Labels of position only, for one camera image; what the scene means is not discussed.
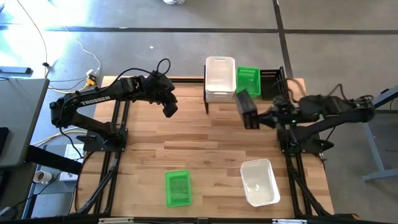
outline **black mesh basket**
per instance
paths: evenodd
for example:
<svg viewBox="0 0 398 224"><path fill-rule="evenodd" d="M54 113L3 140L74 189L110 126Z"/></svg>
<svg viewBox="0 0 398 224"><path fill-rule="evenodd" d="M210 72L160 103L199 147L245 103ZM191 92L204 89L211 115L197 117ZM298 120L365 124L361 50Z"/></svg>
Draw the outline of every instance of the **black mesh basket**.
<svg viewBox="0 0 398 224"><path fill-rule="evenodd" d="M289 99L289 89L283 66L279 69L260 70L261 97L263 100L272 100L282 95Z"/></svg>

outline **white cable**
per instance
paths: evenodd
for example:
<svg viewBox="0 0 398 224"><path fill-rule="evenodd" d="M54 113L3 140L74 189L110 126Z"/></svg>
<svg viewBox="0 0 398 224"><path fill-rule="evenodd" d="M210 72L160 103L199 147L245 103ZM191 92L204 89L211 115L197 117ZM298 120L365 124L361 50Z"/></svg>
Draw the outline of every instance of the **white cable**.
<svg viewBox="0 0 398 224"><path fill-rule="evenodd" d="M21 8L25 11L25 13L26 13L26 15L29 17L30 21L32 21L33 25L36 27L37 31L39 32L40 37L42 38L43 45L44 45L44 51L45 51L45 63L47 63L47 59L48 59L48 55L47 55L47 46L46 46L46 44L45 44L43 35L42 35L40 29L37 27L36 23L33 21L33 19L31 18L31 16L29 15L29 13L27 13L27 11L26 11L26 9L24 8L24 6L19 2L19 0L17 0L17 2L18 2L19 5L21 6ZM46 77L46 76L47 76L47 67L45 66L45 67L44 67L44 77Z"/></svg>
<svg viewBox="0 0 398 224"><path fill-rule="evenodd" d="M24 8L24 6L19 2L19 0L17 0L17 2L18 2L18 4L21 6L21 8L25 11L25 13L26 13L26 15L29 17L30 21L32 21L33 25L36 27L37 31L39 32L40 37L42 38L43 45L44 45L44 50L45 50L45 63L47 63L47 60L48 60L48 53L47 53L47 46L46 46L46 44L45 44L43 35L42 35L40 29L37 27L36 23L33 21L33 19L31 18L31 16L29 15L29 13L28 13L28 12L26 11L26 9ZM65 26L63 26L63 27L65 28L65 30L66 30L67 32L70 32L70 31L68 30L67 27L65 27ZM98 68L97 68L97 71L95 71L94 74L97 75L98 72L101 72L102 66L101 66L101 62L100 62L100 60L98 60L97 56L96 56L95 54L93 54L93 53L87 51L87 50L84 48L83 44L82 44L81 42L79 42L78 40L76 40L76 38L73 37L73 39L80 45L81 49L82 49L84 52L86 52L86 53L92 55L92 56L95 58L95 60L98 62ZM44 67L44 77L46 78L47 75L48 75L47 67Z"/></svg>
<svg viewBox="0 0 398 224"><path fill-rule="evenodd" d="M74 130L76 128L79 128L79 127L69 128L69 129L64 130L63 132L65 134L67 134L67 133L87 133L87 131L72 131L72 130ZM47 138L45 138L43 140L35 142L32 145L36 145L36 147L39 147L39 146L43 145L44 143L48 142L49 140L51 140L51 139L53 139L55 137L58 137L58 136L61 136L61 133L54 134L54 135L52 135L50 137L47 137Z"/></svg>
<svg viewBox="0 0 398 224"><path fill-rule="evenodd" d="M67 28L66 26L63 26L63 28L65 28L65 30L68 31L68 33L70 33L70 31L68 30L68 28ZM76 38L74 38L74 37L73 37L73 39L80 45L81 49L82 49L84 52L86 52L86 53L92 55L92 56L95 58L95 60L98 62L97 71L95 71L95 73L94 73L94 74L96 75L96 74L101 70L101 62L100 62L100 60L98 60L98 58L97 58L97 56L96 56L95 54L93 54L93 53L89 52L88 50L86 50L86 49L84 48L83 44L81 44L81 42L80 42L79 40L76 40Z"/></svg>

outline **green plastic basket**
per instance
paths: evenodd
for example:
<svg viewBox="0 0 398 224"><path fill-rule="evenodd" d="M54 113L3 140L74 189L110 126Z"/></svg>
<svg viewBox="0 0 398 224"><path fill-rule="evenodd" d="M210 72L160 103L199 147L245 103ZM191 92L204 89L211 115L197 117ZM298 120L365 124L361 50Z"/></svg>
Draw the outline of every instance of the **green plastic basket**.
<svg viewBox="0 0 398 224"><path fill-rule="evenodd" d="M251 97L261 95L260 69L252 67L238 67L236 75L236 92L247 90Z"/></svg>
<svg viewBox="0 0 398 224"><path fill-rule="evenodd" d="M168 207L192 203L188 170L166 172L166 204Z"/></svg>

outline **wooden tabletop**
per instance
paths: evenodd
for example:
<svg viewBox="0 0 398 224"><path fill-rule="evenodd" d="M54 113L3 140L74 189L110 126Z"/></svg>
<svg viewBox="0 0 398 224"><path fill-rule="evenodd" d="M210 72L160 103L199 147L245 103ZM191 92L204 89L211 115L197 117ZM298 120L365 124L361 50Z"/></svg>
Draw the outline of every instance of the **wooden tabletop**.
<svg viewBox="0 0 398 224"><path fill-rule="evenodd" d="M114 79L104 77L103 86ZM280 153L276 132L265 126L261 130L245 130L234 103L210 103L210 112L206 114L201 83L175 86L178 111L172 118L163 115L162 106L143 101L130 106L129 136L119 167L112 216L294 217L285 158ZM289 87L294 98L302 95L292 81ZM259 113L271 106L270 101L256 103ZM95 119L111 121L113 105L113 101L97 104ZM78 186L79 207L98 185L103 156L104 153L96 152L85 164ZM252 207L246 201L239 170L244 161L263 158L271 161L280 202ZM308 187L324 208L333 213L322 163L314 155L306 154L303 163ZM190 171L192 205L168 208L165 173L182 169ZM301 190L298 196L303 210Z"/></svg>

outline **white bin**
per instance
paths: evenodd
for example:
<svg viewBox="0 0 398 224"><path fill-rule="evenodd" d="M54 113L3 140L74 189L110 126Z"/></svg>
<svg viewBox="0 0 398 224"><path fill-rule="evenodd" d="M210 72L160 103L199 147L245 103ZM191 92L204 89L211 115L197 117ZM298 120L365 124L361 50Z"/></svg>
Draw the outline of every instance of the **white bin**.
<svg viewBox="0 0 398 224"><path fill-rule="evenodd" d="M206 59L206 99L229 101L236 90L235 59L232 57L208 57Z"/></svg>
<svg viewBox="0 0 398 224"><path fill-rule="evenodd" d="M246 161L241 166L246 200L254 207L278 203L280 195L268 159Z"/></svg>

